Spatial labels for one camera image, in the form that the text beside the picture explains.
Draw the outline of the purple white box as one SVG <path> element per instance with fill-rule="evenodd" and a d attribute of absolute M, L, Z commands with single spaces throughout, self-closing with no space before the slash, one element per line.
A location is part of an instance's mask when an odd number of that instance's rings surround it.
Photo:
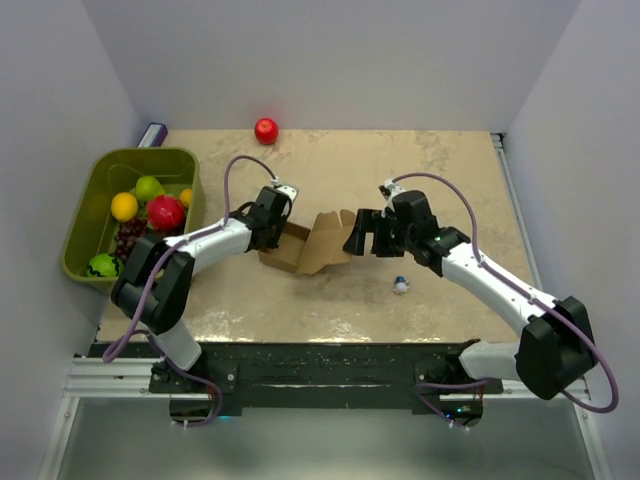
<path fill-rule="evenodd" d="M 149 123 L 138 141 L 138 148 L 157 148 L 164 144 L 168 135 L 168 128 L 163 123 Z"/>

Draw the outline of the small watermelon toy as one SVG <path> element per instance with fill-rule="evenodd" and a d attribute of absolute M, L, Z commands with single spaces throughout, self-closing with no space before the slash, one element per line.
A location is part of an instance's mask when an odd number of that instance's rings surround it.
<path fill-rule="evenodd" d="M 117 278 L 124 270 L 122 260 L 109 253 L 92 257 L 86 266 L 86 275 L 92 278 Z"/>

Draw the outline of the red apple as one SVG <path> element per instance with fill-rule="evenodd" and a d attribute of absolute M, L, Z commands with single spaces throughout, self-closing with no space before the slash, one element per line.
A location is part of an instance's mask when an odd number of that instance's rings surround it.
<path fill-rule="evenodd" d="M 262 145 L 273 145 L 279 136 L 279 126 L 276 121 L 271 118 L 260 118 L 255 123 L 254 136 Z"/>

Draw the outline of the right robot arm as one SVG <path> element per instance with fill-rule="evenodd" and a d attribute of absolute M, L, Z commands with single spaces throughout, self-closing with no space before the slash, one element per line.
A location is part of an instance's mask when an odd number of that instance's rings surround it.
<path fill-rule="evenodd" d="M 476 254 L 467 235 L 439 225 L 423 193 L 384 194 L 384 209 L 357 211 L 344 251 L 363 255 L 371 235 L 373 255 L 411 255 L 417 264 L 479 299 L 519 337 L 515 343 L 463 344 L 445 369 L 452 390 L 469 392 L 480 380 L 515 380 L 550 400 L 597 365 L 589 347 L 593 334 L 588 314 L 580 301 L 558 300 Z"/>

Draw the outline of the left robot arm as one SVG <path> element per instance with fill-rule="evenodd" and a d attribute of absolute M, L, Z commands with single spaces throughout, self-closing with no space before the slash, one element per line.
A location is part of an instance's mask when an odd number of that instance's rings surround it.
<path fill-rule="evenodd" d="M 112 303 L 131 324 L 105 359 L 117 356 L 142 324 L 175 365 L 173 382 L 185 392 L 200 390 L 207 380 L 207 368 L 198 362 L 202 348 L 182 319 L 192 277 L 231 256 L 277 247 L 298 193 L 291 185 L 266 186 L 255 201 L 206 228 L 138 240 L 111 291 Z"/>

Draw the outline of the purple grapes bunch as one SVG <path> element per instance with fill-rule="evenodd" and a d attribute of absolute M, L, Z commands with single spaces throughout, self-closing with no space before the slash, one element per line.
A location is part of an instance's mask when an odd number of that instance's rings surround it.
<path fill-rule="evenodd" d="M 137 241 L 145 235 L 163 237 L 164 234 L 151 227 L 147 218 L 135 217 L 125 223 L 121 223 L 114 236 L 115 250 L 113 255 L 125 264 L 128 261 Z"/>

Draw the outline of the brown cardboard box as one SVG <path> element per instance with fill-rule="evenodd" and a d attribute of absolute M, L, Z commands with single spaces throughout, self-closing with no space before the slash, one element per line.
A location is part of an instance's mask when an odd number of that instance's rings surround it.
<path fill-rule="evenodd" d="M 278 247 L 258 252 L 266 266 L 295 275 L 314 275 L 324 267 L 347 264 L 352 255 L 343 251 L 356 214 L 342 209 L 319 213 L 311 229 L 287 222 Z"/>

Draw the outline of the small blue white toy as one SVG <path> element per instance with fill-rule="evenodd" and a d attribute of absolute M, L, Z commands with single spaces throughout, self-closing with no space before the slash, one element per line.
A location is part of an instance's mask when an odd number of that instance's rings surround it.
<path fill-rule="evenodd" d="M 397 295 L 405 294 L 410 289 L 410 282 L 404 276 L 397 276 L 394 280 L 393 292 Z"/>

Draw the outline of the yellow lemon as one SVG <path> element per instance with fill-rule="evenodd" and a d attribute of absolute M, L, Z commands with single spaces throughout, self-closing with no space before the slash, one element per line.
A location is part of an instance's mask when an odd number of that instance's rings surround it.
<path fill-rule="evenodd" d="M 111 201 L 111 215 L 121 223 L 134 219 L 138 209 L 137 198 L 129 192 L 118 193 Z"/>

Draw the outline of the green plastic bin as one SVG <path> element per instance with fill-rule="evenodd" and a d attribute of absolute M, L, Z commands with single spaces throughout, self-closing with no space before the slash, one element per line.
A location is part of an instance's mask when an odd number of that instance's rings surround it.
<path fill-rule="evenodd" d="M 178 147 L 122 148 L 103 155 L 89 174 L 62 254 L 67 276 L 105 295 L 111 292 L 114 281 L 88 277 L 86 267 L 92 257 L 115 250 L 114 236 L 119 225 L 110 213 L 112 198 L 121 192 L 132 192 L 142 176 L 155 177 L 174 197 L 191 189 L 192 204 L 182 231 L 190 233 L 201 228 L 206 202 L 199 173 L 197 157 Z"/>

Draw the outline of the small orange fruit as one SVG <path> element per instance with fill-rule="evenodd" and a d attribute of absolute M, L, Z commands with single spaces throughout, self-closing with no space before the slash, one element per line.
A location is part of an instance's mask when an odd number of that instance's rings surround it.
<path fill-rule="evenodd" d="M 192 204 L 193 191 L 190 188 L 184 189 L 179 194 L 179 201 L 185 209 L 188 209 Z"/>

